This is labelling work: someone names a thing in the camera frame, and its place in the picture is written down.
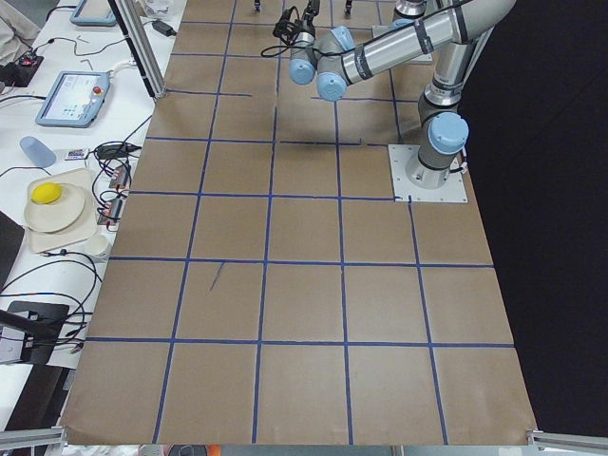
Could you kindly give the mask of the black power adapter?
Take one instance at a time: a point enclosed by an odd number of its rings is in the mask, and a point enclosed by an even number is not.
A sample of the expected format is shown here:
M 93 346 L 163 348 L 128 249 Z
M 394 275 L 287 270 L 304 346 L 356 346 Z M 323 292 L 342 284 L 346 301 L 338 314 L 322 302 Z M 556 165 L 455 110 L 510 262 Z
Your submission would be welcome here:
M 177 35 L 176 30 L 172 26 L 159 19 L 152 22 L 152 28 L 165 37 Z

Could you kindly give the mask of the white paper cup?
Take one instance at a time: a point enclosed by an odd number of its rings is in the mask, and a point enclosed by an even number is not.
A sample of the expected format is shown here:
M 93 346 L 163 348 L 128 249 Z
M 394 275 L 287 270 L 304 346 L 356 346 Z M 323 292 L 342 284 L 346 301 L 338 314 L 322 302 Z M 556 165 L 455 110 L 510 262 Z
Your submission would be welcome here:
M 95 261 L 107 260 L 111 248 L 111 242 L 104 235 L 92 236 L 85 243 L 85 253 Z

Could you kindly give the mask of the aluminium frame post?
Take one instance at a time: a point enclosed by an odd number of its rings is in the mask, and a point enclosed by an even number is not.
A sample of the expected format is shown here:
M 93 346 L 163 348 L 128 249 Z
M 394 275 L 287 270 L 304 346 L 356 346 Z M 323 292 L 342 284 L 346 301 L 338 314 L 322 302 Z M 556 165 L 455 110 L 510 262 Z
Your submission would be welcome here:
M 166 84 L 135 3 L 131 0 L 108 0 L 108 5 L 136 62 L 148 95 L 155 100 L 163 98 Z

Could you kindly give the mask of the yellow lemon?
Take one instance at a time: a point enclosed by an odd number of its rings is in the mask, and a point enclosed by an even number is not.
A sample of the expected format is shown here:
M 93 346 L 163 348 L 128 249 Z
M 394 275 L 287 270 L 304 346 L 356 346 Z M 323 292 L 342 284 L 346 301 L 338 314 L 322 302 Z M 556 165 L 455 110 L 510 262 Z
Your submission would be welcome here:
M 62 186 L 55 182 L 44 182 L 31 192 L 30 199 L 36 204 L 52 204 L 63 195 Z

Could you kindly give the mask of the far blue teach pendant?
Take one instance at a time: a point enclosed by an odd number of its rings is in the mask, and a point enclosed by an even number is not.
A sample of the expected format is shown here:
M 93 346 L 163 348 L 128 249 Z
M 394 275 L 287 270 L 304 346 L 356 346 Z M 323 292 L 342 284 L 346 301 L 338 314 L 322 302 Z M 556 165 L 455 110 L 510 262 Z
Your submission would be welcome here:
M 107 0 L 80 0 L 70 16 L 79 27 L 113 27 L 116 19 Z

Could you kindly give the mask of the near blue teach pendant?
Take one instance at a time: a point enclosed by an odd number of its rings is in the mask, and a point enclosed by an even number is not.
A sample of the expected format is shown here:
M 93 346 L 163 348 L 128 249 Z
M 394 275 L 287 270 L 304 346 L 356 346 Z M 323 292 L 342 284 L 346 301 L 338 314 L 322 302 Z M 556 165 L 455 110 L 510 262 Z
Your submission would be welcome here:
M 89 127 L 110 89 L 108 72 L 61 71 L 35 122 L 51 127 Z

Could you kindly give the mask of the blue teach pendant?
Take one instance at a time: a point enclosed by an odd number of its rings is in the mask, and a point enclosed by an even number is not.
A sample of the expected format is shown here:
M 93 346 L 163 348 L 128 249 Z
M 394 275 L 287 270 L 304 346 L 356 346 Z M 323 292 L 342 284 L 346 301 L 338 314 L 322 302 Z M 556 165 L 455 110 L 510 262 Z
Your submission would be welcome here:
M 79 27 L 113 27 L 116 19 L 107 0 L 80 0 L 70 16 Z
M 35 122 L 51 127 L 89 127 L 110 89 L 108 72 L 61 71 Z

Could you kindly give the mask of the beige square tray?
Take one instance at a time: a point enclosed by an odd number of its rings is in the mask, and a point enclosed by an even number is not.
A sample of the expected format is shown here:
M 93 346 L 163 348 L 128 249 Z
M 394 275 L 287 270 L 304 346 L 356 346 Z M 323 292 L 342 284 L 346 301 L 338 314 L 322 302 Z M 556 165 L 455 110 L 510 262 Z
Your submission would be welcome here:
M 34 202 L 32 193 L 47 182 L 60 185 L 62 196 L 52 203 Z M 91 185 L 92 174 L 85 168 L 34 180 L 28 185 L 24 220 L 28 247 L 33 253 L 65 247 L 96 234 L 96 205 Z

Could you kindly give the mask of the beige round plate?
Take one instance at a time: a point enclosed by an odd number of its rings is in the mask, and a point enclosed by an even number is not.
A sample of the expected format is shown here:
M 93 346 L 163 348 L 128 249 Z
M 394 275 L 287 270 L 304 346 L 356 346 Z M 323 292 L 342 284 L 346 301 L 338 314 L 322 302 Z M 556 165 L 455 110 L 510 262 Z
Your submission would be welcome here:
M 84 191 L 76 185 L 60 185 L 63 195 L 52 204 L 36 204 L 29 196 L 24 218 L 30 229 L 44 233 L 56 232 L 67 228 L 81 215 L 86 203 Z

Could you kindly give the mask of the blue plastic cup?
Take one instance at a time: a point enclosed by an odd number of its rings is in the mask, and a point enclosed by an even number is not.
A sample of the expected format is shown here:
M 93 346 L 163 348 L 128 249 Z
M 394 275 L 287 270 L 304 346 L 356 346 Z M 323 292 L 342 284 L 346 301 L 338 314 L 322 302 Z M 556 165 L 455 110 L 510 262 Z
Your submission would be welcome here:
M 19 146 L 36 167 L 47 168 L 56 163 L 55 153 L 37 138 L 32 136 L 23 137 Z

